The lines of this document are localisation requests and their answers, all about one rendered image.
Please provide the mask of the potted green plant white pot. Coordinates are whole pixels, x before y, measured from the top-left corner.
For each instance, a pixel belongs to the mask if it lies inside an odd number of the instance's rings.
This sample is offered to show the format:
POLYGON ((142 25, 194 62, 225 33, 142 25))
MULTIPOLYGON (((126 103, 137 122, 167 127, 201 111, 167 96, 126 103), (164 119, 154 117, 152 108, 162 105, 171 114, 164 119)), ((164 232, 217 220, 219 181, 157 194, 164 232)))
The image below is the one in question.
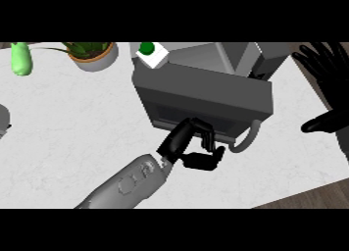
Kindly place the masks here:
POLYGON ((103 71, 115 62, 118 47, 115 42, 63 42, 65 49, 56 51, 68 54, 77 67, 89 73, 103 71))

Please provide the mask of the light green bottle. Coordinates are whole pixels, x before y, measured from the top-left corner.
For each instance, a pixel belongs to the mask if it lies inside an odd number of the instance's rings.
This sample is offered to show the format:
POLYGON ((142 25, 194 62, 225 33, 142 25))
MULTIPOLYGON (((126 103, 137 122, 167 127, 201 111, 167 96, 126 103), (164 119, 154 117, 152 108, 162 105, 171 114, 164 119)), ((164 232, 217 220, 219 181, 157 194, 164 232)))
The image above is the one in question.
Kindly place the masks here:
POLYGON ((26 42, 12 44, 12 71, 16 75, 29 75, 34 69, 31 48, 26 42))

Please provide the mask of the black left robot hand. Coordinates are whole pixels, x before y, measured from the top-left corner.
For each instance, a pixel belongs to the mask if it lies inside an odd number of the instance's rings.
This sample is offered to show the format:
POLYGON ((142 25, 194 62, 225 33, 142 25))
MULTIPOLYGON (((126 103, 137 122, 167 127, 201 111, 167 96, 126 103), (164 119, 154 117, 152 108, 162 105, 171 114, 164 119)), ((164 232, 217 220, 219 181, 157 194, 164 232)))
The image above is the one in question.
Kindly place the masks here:
POLYGON ((174 164, 182 160, 183 166, 191 169, 213 171, 223 159, 223 146, 216 147, 213 126, 198 118, 186 118, 170 132, 157 152, 174 164), (186 147, 195 134, 201 135, 201 147, 207 154, 192 152, 185 154, 186 147))

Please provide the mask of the white milk carton green cap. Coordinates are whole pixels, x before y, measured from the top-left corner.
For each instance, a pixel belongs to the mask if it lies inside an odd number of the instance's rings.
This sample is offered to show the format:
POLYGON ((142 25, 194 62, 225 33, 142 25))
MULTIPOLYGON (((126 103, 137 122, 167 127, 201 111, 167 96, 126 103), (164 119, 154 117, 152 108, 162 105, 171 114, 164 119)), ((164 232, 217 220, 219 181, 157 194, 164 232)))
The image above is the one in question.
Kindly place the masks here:
POLYGON ((142 42, 136 55, 149 69, 158 69, 168 62, 170 51, 160 42, 142 42))

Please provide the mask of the dark grey microwave door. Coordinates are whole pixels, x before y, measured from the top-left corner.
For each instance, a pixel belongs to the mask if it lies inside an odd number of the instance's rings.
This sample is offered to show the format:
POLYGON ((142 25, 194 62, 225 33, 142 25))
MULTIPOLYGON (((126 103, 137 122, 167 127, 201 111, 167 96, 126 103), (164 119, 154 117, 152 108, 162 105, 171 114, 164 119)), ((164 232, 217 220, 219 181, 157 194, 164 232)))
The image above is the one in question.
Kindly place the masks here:
POLYGON ((149 69, 133 59, 133 85, 152 126, 173 130, 186 118, 207 122, 216 141, 241 153, 273 114, 272 83, 165 63, 149 69))

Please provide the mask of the grey microwave body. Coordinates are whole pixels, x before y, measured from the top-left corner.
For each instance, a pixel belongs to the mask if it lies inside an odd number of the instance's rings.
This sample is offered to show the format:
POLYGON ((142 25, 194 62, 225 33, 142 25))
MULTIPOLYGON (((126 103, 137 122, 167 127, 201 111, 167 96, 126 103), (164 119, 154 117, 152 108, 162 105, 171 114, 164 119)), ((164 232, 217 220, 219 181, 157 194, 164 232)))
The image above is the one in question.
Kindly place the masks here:
POLYGON ((285 42, 164 42, 168 55, 157 69, 133 56, 133 81, 195 81, 230 77, 269 80, 290 48, 285 42))

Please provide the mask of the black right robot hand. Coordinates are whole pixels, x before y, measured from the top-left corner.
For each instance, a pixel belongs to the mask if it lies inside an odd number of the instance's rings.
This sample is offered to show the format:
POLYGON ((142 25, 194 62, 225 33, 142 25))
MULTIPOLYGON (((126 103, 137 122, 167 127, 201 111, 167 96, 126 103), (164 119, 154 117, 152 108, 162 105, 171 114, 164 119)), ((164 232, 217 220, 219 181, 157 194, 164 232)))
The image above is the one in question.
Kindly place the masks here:
POLYGON ((301 125, 301 131, 334 133, 349 126, 349 55, 338 42, 312 46, 301 45, 293 58, 313 75, 331 110, 301 125))

